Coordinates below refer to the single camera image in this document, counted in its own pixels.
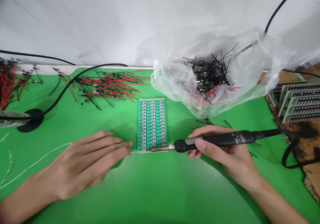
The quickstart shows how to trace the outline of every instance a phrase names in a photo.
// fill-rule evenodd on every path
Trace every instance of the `right hand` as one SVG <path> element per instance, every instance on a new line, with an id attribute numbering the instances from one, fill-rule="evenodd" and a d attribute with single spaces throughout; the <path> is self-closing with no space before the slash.
<path id="1" fill-rule="evenodd" d="M 197 138 L 215 134 L 238 131 L 236 129 L 207 125 L 195 129 L 188 138 Z M 200 158 L 201 153 L 220 162 L 226 173 L 247 191 L 258 191 L 261 188 L 263 177 L 259 173 L 247 145 L 218 147 L 202 139 L 196 140 L 198 150 L 189 151 L 188 156 Z"/>

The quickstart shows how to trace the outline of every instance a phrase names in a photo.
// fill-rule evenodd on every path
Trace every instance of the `clear plastic bag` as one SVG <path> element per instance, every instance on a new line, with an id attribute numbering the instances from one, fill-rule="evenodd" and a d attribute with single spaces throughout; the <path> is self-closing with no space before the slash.
<path id="1" fill-rule="evenodd" d="M 197 89 L 196 76 L 185 58 L 206 59 L 229 52 L 227 74 L 231 85 L 219 85 L 204 94 Z M 181 101 L 197 118 L 216 116 L 248 100 L 265 96 L 279 80 L 279 72 L 294 51 L 281 39 L 252 29 L 240 35 L 226 35 L 221 28 L 182 28 L 149 40 L 142 47 L 140 61 L 153 61 L 152 86 L 173 101 Z M 257 84 L 264 69 L 269 69 Z"/>

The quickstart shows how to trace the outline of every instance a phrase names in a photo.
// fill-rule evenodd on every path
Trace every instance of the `pile of wires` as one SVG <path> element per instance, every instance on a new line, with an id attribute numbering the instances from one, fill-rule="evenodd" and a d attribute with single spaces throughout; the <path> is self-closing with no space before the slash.
<path id="1" fill-rule="evenodd" d="M 55 71 L 59 73 L 59 81 L 57 86 L 59 85 L 61 79 L 66 84 L 65 77 L 70 80 L 69 77 L 59 69 L 55 69 Z M 111 104 L 111 100 L 122 101 L 130 99 L 134 103 L 134 100 L 137 100 L 137 97 L 141 97 L 141 95 L 139 94 L 142 93 L 138 89 L 133 88 L 132 85 L 150 85 L 145 83 L 145 81 L 150 81 L 150 77 L 138 76 L 133 74 L 134 72 L 138 71 L 144 70 L 137 70 L 132 72 L 96 71 L 96 74 L 98 75 L 97 77 L 79 76 L 73 81 L 73 84 L 71 84 L 71 86 L 73 89 L 79 89 L 82 92 L 78 96 L 85 97 L 84 102 L 81 103 L 82 105 L 86 102 L 91 102 L 99 110 L 101 110 L 101 108 L 95 102 L 94 99 L 96 98 L 104 99 L 112 107 L 114 106 Z M 69 87 L 69 91 L 77 102 L 72 88 Z"/>
<path id="2" fill-rule="evenodd" d="M 21 77 L 18 78 L 15 73 L 16 70 L 19 69 L 17 63 L 17 60 L 6 60 L 0 57 L 0 109 L 2 111 L 5 110 L 11 102 L 19 101 L 22 91 L 28 91 L 25 87 L 27 84 L 42 83 L 37 73 L 36 65 L 33 66 L 33 70 L 31 71 L 21 70 L 23 73 Z M 34 71 L 37 73 L 40 81 L 31 78 Z"/>
<path id="3" fill-rule="evenodd" d="M 224 56 L 222 55 L 221 51 L 220 57 L 218 57 L 218 55 L 213 55 L 212 53 L 209 58 L 203 59 L 189 59 L 183 57 L 184 59 L 186 59 L 184 60 L 184 64 L 188 67 L 191 67 L 193 73 L 196 75 L 197 87 L 201 93 L 206 94 L 212 88 L 219 85 L 230 85 L 227 79 L 227 74 L 229 73 L 228 68 L 231 58 L 229 58 L 228 65 L 226 65 L 225 60 L 232 55 L 229 55 L 229 53 L 237 45 L 235 45 Z"/>

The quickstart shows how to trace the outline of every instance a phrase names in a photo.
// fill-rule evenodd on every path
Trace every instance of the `green work mat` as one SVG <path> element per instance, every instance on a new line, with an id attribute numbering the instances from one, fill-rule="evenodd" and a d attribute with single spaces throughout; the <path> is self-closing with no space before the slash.
<path id="1" fill-rule="evenodd" d="M 103 69 L 120 72 L 123 69 Z M 152 70 L 138 72 L 150 76 Z M 85 76 L 96 76 L 94 71 Z M 62 88 L 48 94 L 56 86 L 58 76 L 42 75 L 44 84 L 30 84 L 20 102 L 7 110 L 25 112 L 32 108 L 46 110 Z M 168 142 L 185 139 L 196 126 L 196 118 L 181 103 L 173 102 L 152 86 L 139 86 L 143 99 L 165 98 Z M 4 184 L 56 147 L 76 141 L 99 130 L 107 130 L 124 140 L 133 141 L 137 148 L 138 101 L 98 101 L 99 111 L 92 103 L 76 103 L 67 90 L 60 102 L 45 115 L 41 126 L 33 132 L 21 133 L 16 128 L 0 129 L 0 181 L 9 167 L 8 150 L 13 165 Z M 226 126 L 223 120 L 240 130 L 277 128 L 264 97 L 248 101 L 219 116 L 211 118 L 215 125 Z M 261 148 L 250 144 L 249 150 L 261 174 L 311 223 L 319 223 L 320 205 L 302 183 L 300 169 L 285 169 L 282 154 L 287 147 L 284 136 L 257 141 Z M 0 200 L 13 192 L 30 175 L 43 169 L 66 146 L 48 155 L 21 177 L 0 190 Z M 291 155 L 289 164 L 295 163 Z M 224 172 L 222 166 L 202 155 L 190 159 L 186 153 L 132 153 L 120 161 L 104 181 L 69 200 L 53 203 L 32 217 L 28 223 L 269 223 L 248 193 Z"/>

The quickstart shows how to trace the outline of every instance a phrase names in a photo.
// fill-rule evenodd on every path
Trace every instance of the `pile of components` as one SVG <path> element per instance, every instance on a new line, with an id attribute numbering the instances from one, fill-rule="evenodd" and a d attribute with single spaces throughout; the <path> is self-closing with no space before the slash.
<path id="1" fill-rule="evenodd" d="M 218 85 L 230 85 L 226 75 L 229 73 L 228 68 L 231 58 L 229 58 L 228 65 L 226 65 L 225 60 L 232 55 L 229 55 L 229 53 L 237 45 L 224 56 L 221 51 L 220 57 L 212 53 L 207 58 L 189 59 L 183 57 L 185 59 L 184 64 L 191 67 L 196 75 L 198 90 L 201 93 L 205 94 Z"/>

